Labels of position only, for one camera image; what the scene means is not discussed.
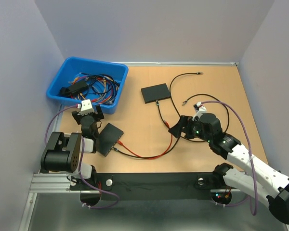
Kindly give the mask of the black network switch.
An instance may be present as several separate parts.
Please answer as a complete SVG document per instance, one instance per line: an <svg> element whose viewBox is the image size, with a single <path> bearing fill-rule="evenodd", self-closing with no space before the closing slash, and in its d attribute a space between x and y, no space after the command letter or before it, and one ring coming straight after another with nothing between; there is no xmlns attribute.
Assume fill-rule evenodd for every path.
<svg viewBox="0 0 289 231"><path fill-rule="evenodd" d="M106 157L123 134L121 129L108 123L99 134L97 152Z"/></svg>
<svg viewBox="0 0 289 231"><path fill-rule="evenodd" d="M170 91L166 83L141 88L144 103L152 103L155 101L169 99Z"/></svg>

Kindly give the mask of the blue plastic bin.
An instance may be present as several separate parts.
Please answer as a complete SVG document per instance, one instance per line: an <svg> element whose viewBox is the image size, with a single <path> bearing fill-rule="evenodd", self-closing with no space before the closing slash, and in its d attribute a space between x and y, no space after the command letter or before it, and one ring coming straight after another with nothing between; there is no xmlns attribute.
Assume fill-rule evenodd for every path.
<svg viewBox="0 0 289 231"><path fill-rule="evenodd" d="M51 82L47 97L64 106L90 99L104 114L117 108L128 74L124 64L79 57L67 58Z"/></svg>

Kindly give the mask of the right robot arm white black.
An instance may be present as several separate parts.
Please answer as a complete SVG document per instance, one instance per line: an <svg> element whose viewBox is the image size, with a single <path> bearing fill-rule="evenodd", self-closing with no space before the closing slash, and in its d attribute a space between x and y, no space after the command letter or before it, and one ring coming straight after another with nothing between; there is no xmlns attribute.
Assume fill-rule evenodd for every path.
<svg viewBox="0 0 289 231"><path fill-rule="evenodd" d="M208 142L210 149L223 159L240 167L222 164L212 175L213 185L225 185L239 189L265 205L280 222L289 225L289 176L273 169L249 150L235 137L223 132L219 119L212 113L195 117L181 116L169 133L179 138L199 138Z"/></svg>

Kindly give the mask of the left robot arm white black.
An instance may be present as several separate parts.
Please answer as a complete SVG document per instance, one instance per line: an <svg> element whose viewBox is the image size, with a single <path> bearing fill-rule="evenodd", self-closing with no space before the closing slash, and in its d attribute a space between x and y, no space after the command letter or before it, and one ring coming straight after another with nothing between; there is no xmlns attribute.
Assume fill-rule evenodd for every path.
<svg viewBox="0 0 289 231"><path fill-rule="evenodd" d="M72 108L72 116L81 125L81 132L66 135L63 132L52 132L45 138L45 149L41 156L40 166L43 172L63 172L81 179L81 184L88 190L97 186L96 169L92 165L80 162L81 152L95 153L98 146L99 126L104 114L99 105L83 101Z"/></svg>

